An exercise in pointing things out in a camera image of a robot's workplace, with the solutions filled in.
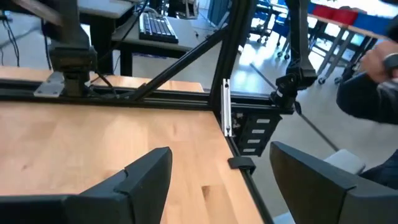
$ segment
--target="black keyboard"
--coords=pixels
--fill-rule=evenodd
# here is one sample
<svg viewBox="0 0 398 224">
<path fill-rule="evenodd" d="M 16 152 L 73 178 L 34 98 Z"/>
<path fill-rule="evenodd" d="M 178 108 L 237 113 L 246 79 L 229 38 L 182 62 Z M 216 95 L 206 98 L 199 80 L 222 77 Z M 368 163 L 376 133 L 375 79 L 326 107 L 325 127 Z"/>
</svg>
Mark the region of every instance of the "black keyboard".
<svg viewBox="0 0 398 224">
<path fill-rule="evenodd" d="M 178 43 L 170 22 L 165 16 L 144 12 L 139 17 L 139 38 L 167 43 Z"/>
</svg>

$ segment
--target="desk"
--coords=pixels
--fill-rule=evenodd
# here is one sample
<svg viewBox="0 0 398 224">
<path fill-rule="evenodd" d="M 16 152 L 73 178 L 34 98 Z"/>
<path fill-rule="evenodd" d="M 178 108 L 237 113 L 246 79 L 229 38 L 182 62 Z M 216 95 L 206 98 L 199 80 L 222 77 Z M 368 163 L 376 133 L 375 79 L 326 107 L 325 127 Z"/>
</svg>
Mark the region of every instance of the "desk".
<svg viewBox="0 0 398 224">
<path fill-rule="evenodd" d="M 45 80 L 49 71 L 0 67 L 0 78 Z M 138 87 L 147 79 L 110 78 Z M 201 89 L 169 81 L 169 90 Z M 0 103 L 0 195 L 78 194 L 155 147 L 173 152 L 161 223 L 262 223 L 212 112 Z"/>
<path fill-rule="evenodd" d="M 132 16 L 133 3 L 119 0 L 79 0 L 80 22 L 90 25 L 91 44 L 98 58 L 112 47 L 112 34 L 118 26 Z M 98 64 L 101 73 L 113 72 L 113 57 L 104 58 Z"/>
<path fill-rule="evenodd" d="M 122 36 L 131 27 L 135 17 L 131 17 L 116 33 L 112 36 L 113 42 L 121 40 Z M 173 27 L 175 35 L 178 37 L 177 44 L 140 40 L 139 39 L 139 23 L 132 28 L 130 33 L 119 46 L 120 50 L 120 68 L 121 75 L 132 75 L 132 53 L 141 53 L 149 55 L 158 55 L 163 57 L 180 58 L 185 53 L 199 44 L 195 31 L 189 20 L 176 19 L 167 17 L 170 25 Z"/>
</svg>

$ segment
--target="dark sleeve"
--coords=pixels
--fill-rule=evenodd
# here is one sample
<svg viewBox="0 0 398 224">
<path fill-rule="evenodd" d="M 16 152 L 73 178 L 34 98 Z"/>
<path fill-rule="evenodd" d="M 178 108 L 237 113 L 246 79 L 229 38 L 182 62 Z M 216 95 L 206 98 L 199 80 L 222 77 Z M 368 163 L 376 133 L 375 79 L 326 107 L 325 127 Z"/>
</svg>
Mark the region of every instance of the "dark sleeve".
<svg viewBox="0 0 398 224">
<path fill-rule="evenodd" d="M 341 110 L 356 118 L 398 124 L 398 114 L 392 105 L 395 102 L 378 92 L 377 83 L 365 73 L 342 80 L 336 102 Z"/>
</svg>

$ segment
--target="person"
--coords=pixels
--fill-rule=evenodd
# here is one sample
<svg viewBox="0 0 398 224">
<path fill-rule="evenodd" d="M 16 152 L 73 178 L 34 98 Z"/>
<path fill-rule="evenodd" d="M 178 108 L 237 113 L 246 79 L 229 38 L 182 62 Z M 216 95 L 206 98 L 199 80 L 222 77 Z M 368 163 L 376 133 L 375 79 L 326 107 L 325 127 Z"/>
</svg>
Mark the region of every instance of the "person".
<svg viewBox="0 0 398 224">
<path fill-rule="evenodd" d="M 398 44 L 384 41 L 362 58 L 363 73 L 342 77 L 336 100 L 341 110 L 356 118 L 398 124 L 398 69 L 388 73 L 383 65 L 391 54 L 398 54 Z M 398 190 L 398 150 L 385 163 L 360 176 Z"/>
</svg>

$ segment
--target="black metal frame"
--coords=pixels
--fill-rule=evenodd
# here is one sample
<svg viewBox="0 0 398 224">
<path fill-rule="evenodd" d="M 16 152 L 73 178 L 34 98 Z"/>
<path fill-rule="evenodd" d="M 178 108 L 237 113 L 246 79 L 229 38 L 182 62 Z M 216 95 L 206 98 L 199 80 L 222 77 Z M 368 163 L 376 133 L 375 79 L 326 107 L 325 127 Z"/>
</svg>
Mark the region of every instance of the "black metal frame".
<svg viewBox="0 0 398 224">
<path fill-rule="evenodd" d="M 0 79 L 0 100 L 101 106 L 127 106 L 140 108 L 164 108 L 176 110 L 205 110 L 213 111 L 218 122 L 221 123 L 221 84 L 223 79 L 229 79 L 231 76 L 233 65 L 238 54 L 239 42 L 243 36 L 246 35 L 241 32 L 244 30 L 249 19 L 248 16 L 246 16 L 246 13 L 253 4 L 254 0 L 233 1 L 230 16 L 231 19 L 225 28 L 215 32 L 203 43 L 195 47 L 193 50 L 187 52 L 177 62 L 164 70 L 149 83 L 146 83 L 139 88 L 114 88 L 118 95 L 130 93 L 128 97 L 100 98 L 98 95 L 112 95 L 113 91 L 107 86 L 94 86 L 92 91 L 97 93 L 95 95 L 87 94 L 83 97 L 70 97 L 63 93 L 58 98 L 43 98 L 34 96 L 34 92 L 36 89 L 38 89 L 42 82 Z M 220 55 L 218 57 L 210 93 L 157 90 L 158 87 L 160 87 L 163 83 L 171 79 L 179 71 L 190 65 L 193 61 L 210 50 L 220 41 L 223 41 L 223 43 L 221 46 Z M 280 114 L 292 114 L 294 112 L 293 108 L 283 108 L 276 106 L 268 96 L 232 96 L 231 108 L 234 113 L 273 114 L 278 119 L 280 119 Z M 273 130 L 269 130 L 269 133 L 267 133 L 266 137 L 267 141 L 272 133 Z M 233 138 L 228 137 L 226 140 L 234 157 L 244 155 L 241 149 L 238 149 L 235 145 Z M 272 218 L 261 199 L 261 196 L 251 178 L 249 171 L 242 170 L 241 172 L 262 219 L 266 223 L 272 223 Z"/>
</svg>

